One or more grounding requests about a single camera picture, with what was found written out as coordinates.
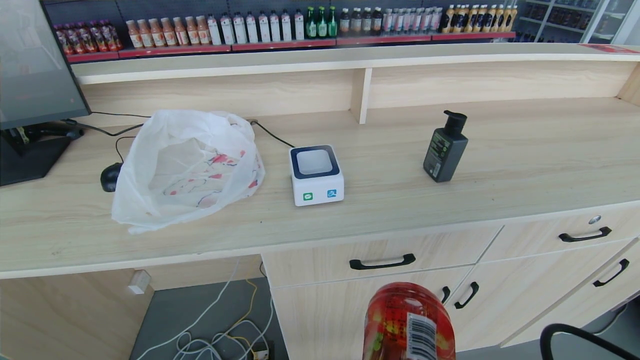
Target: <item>black computer mouse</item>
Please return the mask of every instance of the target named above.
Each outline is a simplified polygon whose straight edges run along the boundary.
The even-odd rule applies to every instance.
[[[118,181],[118,175],[120,175],[120,168],[122,163],[115,163],[106,167],[100,175],[100,184],[102,189],[108,193],[116,191],[116,182]]]

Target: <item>plastic bag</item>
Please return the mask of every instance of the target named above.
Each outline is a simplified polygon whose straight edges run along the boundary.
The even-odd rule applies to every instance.
[[[143,233],[253,195],[265,174],[253,139],[251,125],[234,114],[157,111],[120,169],[111,217]]]

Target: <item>yellow cable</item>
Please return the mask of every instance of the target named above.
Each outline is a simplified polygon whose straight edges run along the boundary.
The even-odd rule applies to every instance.
[[[236,326],[239,322],[243,321],[244,319],[246,319],[247,316],[249,316],[249,314],[251,313],[251,310],[253,309],[253,300],[255,299],[255,293],[256,293],[256,291],[258,291],[258,287],[254,283],[249,281],[249,279],[245,279],[244,281],[248,282],[251,286],[253,286],[253,294],[251,295],[251,304],[249,305],[249,311],[247,311],[246,314],[244,314],[243,317],[241,317],[238,321],[236,321],[236,323],[233,326]],[[254,359],[258,358],[256,356],[255,351],[253,351],[253,349],[251,348],[251,343],[249,342],[249,340],[247,340],[246,338],[243,338],[242,336],[229,336],[229,335],[227,335],[227,337],[232,338],[232,339],[245,340],[247,346],[249,347],[249,350],[251,350],[251,353],[253,354],[253,358]]]

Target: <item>monitor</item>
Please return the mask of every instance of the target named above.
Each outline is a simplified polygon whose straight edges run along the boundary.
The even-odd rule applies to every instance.
[[[90,113],[43,4],[0,0],[0,185],[45,176],[70,142],[16,142],[20,127]]]

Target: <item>drawer handle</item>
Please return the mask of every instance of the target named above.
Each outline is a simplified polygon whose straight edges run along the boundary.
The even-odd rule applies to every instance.
[[[372,269],[384,269],[384,268],[393,268],[396,266],[405,266],[405,265],[409,265],[410,263],[413,263],[415,261],[415,256],[413,254],[405,254],[402,255],[403,260],[400,261],[399,263],[393,263],[393,264],[383,264],[383,265],[365,265],[362,263],[362,261],[358,260],[358,259],[353,259],[353,260],[349,260],[349,266],[353,269],[353,270],[372,270]]]
[[[444,293],[444,297],[442,298],[442,303],[444,304],[444,302],[449,298],[449,295],[451,295],[451,290],[448,286],[445,286],[442,288],[442,292]]]
[[[596,288],[599,288],[601,286],[605,286],[606,284],[609,284],[613,279],[615,279],[618,275],[622,274],[622,272],[627,269],[627,267],[629,266],[629,260],[627,259],[620,260],[620,266],[621,266],[620,271],[616,272],[616,275],[612,276],[609,280],[605,282],[598,280],[593,283],[593,286],[595,286]]]
[[[472,298],[474,298],[474,296],[478,293],[478,290],[480,290],[480,285],[478,285],[477,282],[472,282],[471,284],[471,296],[469,296],[469,299],[467,299],[467,301],[465,301],[464,304],[460,304],[460,301],[456,301],[455,304],[453,304],[453,306],[456,307],[456,309],[462,309],[463,307],[467,306],[467,304],[471,301]]]
[[[558,237],[560,238],[560,240],[564,241],[565,243],[575,243],[576,241],[599,239],[611,234],[611,229],[609,229],[606,226],[599,228],[599,230],[600,230],[599,235],[587,236],[585,238],[574,238],[573,236],[567,233],[560,234],[558,235]]]

